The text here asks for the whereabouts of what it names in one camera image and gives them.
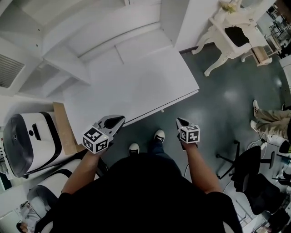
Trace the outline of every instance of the khaki pants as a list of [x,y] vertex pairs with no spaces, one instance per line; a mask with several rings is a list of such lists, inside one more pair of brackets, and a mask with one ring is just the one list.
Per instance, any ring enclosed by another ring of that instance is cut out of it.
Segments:
[[267,135],[278,135],[284,139],[288,139],[287,128],[291,119],[291,110],[265,111],[259,109],[255,117],[261,120],[261,122],[256,125],[258,132],[262,132]]

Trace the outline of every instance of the jeans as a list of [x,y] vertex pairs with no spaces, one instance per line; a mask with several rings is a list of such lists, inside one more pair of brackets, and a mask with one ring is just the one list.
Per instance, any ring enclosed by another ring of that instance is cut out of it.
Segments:
[[174,166],[177,171],[179,171],[180,175],[182,175],[175,161],[164,152],[163,143],[160,140],[151,142],[151,144],[148,147],[148,153],[151,155],[156,155],[164,159],[167,159],[168,162],[171,163],[172,166]]

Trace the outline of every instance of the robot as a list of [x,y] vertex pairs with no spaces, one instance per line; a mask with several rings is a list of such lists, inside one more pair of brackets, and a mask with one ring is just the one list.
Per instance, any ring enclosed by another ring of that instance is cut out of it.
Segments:
[[83,134],[83,146],[93,154],[109,148],[113,143],[114,135],[119,132],[125,123],[125,116],[105,116],[93,126],[86,129]]
[[183,141],[187,144],[197,143],[200,141],[200,128],[198,125],[194,125],[188,120],[180,117],[176,119],[176,125],[179,132],[178,138],[180,141]]

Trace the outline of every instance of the black sneaker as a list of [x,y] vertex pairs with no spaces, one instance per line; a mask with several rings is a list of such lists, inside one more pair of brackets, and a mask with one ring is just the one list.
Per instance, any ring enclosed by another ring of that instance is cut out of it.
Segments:
[[138,155],[140,153],[140,147],[138,144],[133,143],[130,145],[128,150],[129,156]]
[[165,139],[165,132],[162,131],[161,129],[158,130],[156,133],[155,133],[155,136],[154,136],[154,141],[161,141],[161,142],[164,142],[164,139]]

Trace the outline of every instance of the white table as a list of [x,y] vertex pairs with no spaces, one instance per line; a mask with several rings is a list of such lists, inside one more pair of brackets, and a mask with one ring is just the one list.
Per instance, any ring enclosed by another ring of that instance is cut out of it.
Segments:
[[83,131],[104,116],[124,115],[127,126],[198,92],[187,64],[166,40],[157,31],[123,42],[116,46],[121,63],[112,59],[115,50],[109,50],[87,64],[90,86],[77,82],[63,89],[78,144]]

